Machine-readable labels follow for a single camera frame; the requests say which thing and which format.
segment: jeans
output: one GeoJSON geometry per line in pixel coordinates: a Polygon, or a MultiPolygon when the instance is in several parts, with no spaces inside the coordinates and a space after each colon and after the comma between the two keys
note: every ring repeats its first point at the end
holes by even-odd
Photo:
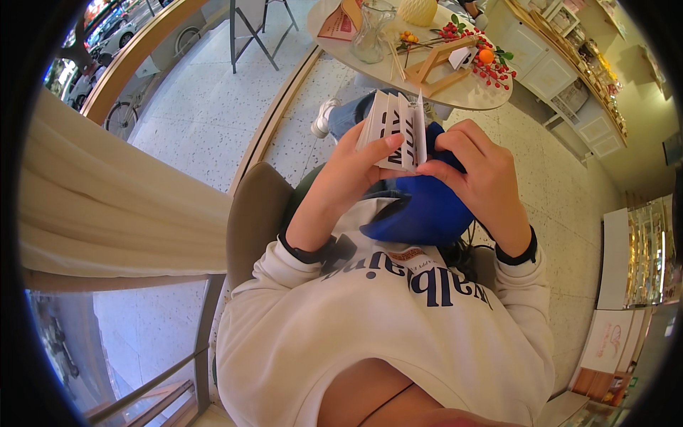
{"type": "MultiPolygon", "coordinates": [[[[399,94],[399,91],[393,88],[381,89],[381,91],[396,96],[399,94]]],[[[370,114],[374,101],[375,91],[372,91],[349,103],[334,107],[330,111],[330,117],[327,120],[327,128],[330,130],[330,135],[339,141],[349,129],[362,122],[370,114]]]]}

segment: curtain fold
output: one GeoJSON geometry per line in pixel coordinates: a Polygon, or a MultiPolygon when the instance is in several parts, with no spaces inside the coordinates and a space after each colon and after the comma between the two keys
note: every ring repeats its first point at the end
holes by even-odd
{"type": "Polygon", "coordinates": [[[19,186],[25,268],[77,277],[225,272],[231,197],[118,139],[44,88],[19,186]]]}

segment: framed sign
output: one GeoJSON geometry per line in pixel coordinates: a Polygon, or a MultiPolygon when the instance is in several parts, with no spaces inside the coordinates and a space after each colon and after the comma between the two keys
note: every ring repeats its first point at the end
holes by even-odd
{"type": "Polygon", "coordinates": [[[581,367],[613,374],[631,326],[631,310],[596,310],[581,367]]]}

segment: hand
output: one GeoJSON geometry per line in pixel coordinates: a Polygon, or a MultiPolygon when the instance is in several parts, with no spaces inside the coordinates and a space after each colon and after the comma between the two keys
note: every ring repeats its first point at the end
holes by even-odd
{"type": "Polygon", "coordinates": [[[287,228],[287,243],[293,248],[314,252],[330,237],[339,218],[375,182],[413,175],[410,172],[381,169],[375,163],[395,152],[403,143],[396,133],[369,143],[356,151],[365,120],[353,126],[339,140],[332,156],[308,190],[287,228]]]}
{"type": "Polygon", "coordinates": [[[527,213],[519,200],[512,153],[500,147],[472,120],[463,120],[436,137],[437,150],[449,150],[466,174],[438,160],[417,167],[449,186],[484,224],[507,255],[522,255],[531,242],[527,213]]]}

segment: brown chair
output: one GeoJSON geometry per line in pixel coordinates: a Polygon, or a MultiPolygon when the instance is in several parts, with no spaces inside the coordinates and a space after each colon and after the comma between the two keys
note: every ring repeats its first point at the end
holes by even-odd
{"type": "MultiPolygon", "coordinates": [[[[240,181],[227,218],[227,285],[230,291],[253,278],[254,262],[276,239],[293,193],[292,186],[266,162],[257,163],[240,181]]],[[[473,257],[477,282],[493,288],[494,251],[476,247],[473,257]]]]}

